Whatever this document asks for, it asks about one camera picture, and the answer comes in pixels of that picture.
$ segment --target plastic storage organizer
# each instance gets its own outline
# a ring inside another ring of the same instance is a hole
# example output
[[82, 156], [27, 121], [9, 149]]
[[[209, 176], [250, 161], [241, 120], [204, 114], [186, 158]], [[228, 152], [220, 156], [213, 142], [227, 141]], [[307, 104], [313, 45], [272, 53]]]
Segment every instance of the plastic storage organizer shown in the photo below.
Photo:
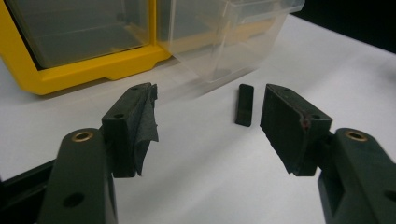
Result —
[[304, 0], [172, 0], [163, 45], [205, 81], [215, 81], [261, 62], [287, 14], [303, 5]]

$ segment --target bolt hole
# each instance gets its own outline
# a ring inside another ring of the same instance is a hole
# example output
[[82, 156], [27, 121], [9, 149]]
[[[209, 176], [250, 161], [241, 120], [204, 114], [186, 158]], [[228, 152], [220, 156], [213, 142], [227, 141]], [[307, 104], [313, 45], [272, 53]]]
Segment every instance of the bolt hole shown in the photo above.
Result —
[[93, 133], [83, 132], [83, 133], [76, 133], [72, 140], [73, 142], [85, 142], [93, 137]]
[[66, 208], [74, 208], [77, 205], [81, 204], [84, 201], [84, 194], [82, 193], [74, 193], [67, 196], [64, 199], [64, 207]]
[[384, 194], [385, 194], [385, 197], [387, 197], [389, 200], [391, 200], [394, 203], [396, 203], [396, 191], [385, 190]]
[[115, 116], [113, 116], [115, 119], [122, 119], [123, 118], [123, 114], [116, 114]]
[[356, 133], [356, 132], [347, 132], [346, 136], [349, 137], [350, 139], [353, 139], [355, 141], [361, 141], [361, 142], [365, 142], [367, 141], [367, 137], [364, 136], [362, 133]]

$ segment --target white surface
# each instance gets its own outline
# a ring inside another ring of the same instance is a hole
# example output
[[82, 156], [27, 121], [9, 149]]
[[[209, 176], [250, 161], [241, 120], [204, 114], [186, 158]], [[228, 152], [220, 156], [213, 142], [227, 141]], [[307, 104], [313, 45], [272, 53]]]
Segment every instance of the white surface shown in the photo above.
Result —
[[[289, 87], [341, 127], [373, 135], [396, 161], [396, 56], [288, 16], [261, 67], [213, 91], [170, 60], [119, 81], [48, 96], [21, 91], [0, 63], [0, 174], [56, 157], [66, 134], [99, 128], [131, 86], [159, 86], [143, 177], [117, 179], [120, 223], [324, 223], [316, 177], [288, 175], [260, 128], [265, 84]], [[252, 126], [233, 123], [238, 86], [255, 87]]]

